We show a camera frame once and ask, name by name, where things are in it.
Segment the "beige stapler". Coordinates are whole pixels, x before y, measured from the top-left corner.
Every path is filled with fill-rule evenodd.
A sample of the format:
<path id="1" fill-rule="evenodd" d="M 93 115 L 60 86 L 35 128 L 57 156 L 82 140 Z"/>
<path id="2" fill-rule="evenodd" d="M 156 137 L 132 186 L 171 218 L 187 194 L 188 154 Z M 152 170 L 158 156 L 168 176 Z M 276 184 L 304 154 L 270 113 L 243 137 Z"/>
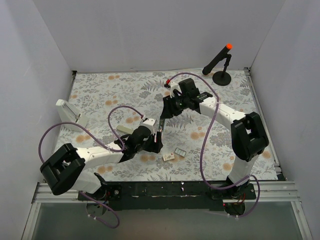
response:
<path id="1" fill-rule="evenodd" d="M 128 128 L 128 127 L 125 127 L 125 126 L 123 126 L 123 125 L 118 125 L 118 126 L 116 127 L 116 130 L 117 130 L 118 132 L 120 132 L 120 133 L 129 134 L 129 135 L 131 135 L 131 134 L 134 132 L 133 129 Z"/>

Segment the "light blue stapler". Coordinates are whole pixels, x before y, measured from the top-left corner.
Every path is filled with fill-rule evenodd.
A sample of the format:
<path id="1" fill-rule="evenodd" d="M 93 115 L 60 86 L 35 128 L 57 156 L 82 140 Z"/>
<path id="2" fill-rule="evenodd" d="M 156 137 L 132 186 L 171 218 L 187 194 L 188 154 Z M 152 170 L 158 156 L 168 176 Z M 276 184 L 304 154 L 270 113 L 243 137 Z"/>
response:
<path id="1" fill-rule="evenodd" d="M 162 142 L 162 135 L 163 135 L 164 127 L 165 127 L 165 121 L 166 120 L 164 118 L 159 119 L 159 125 L 158 125 L 158 130 L 157 130 L 157 141 L 159 143 Z"/>

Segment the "staple box sleeve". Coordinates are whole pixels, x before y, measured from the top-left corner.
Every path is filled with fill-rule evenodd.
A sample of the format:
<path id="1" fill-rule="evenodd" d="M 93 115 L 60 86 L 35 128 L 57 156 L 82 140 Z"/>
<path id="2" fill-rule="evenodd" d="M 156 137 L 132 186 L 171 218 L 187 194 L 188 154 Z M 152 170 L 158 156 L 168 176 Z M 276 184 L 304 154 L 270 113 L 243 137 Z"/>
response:
<path id="1" fill-rule="evenodd" d="M 173 152 L 164 154 L 162 159 L 164 162 L 175 160 L 175 154 Z"/>

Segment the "staple tray with staples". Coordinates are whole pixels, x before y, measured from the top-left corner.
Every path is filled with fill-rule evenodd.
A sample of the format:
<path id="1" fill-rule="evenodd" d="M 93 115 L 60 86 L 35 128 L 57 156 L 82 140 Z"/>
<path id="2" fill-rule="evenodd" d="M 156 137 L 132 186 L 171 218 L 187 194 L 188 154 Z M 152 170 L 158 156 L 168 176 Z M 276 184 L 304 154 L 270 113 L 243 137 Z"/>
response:
<path id="1" fill-rule="evenodd" d="M 185 151 L 185 150 L 183 150 L 183 149 L 181 149 L 181 148 L 176 148 L 175 150 L 174 150 L 174 153 L 176 154 L 176 155 L 179 155 L 180 157 L 185 157 L 186 156 L 186 154 L 187 154 L 187 152 Z"/>

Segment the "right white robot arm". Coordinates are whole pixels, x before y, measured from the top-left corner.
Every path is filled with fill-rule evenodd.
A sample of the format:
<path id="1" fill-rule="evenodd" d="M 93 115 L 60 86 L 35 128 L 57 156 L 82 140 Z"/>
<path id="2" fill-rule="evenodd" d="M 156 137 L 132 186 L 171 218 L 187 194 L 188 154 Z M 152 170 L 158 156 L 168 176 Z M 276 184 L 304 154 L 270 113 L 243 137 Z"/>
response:
<path id="1" fill-rule="evenodd" d="M 179 83 L 169 79 L 165 83 L 170 95 L 163 98 L 161 120 L 179 116 L 183 110 L 190 109 L 211 119 L 210 126 L 218 122 L 230 131 L 231 146 L 235 154 L 233 167 L 226 179 L 227 195 L 237 199 L 245 192 L 252 168 L 269 145 L 266 130 L 261 117 L 256 112 L 243 113 L 223 103 L 215 92 L 200 92 L 193 79 Z"/>

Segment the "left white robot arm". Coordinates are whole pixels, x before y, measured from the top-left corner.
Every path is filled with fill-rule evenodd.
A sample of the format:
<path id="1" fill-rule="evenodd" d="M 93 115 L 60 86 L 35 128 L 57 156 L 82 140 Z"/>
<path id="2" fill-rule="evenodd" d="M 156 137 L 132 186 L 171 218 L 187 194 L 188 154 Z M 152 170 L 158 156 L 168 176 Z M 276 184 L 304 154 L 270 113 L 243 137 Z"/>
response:
<path id="1" fill-rule="evenodd" d="M 106 182 L 100 174 L 87 172 L 88 169 L 126 162 L 141 151 L 158 154 L 163 147 L 162 132 L 153 134 L 143 124 L 132 134 L 122 136 L 121 140 L 124 149 L 119 140 L 105 146 L 85 148 L 76 148 L 71 143 L 62 145 L 40 167 L 53 195 L 77 190 L 90 194 L 95 200 L 101 200 L 107 193 Z"/>

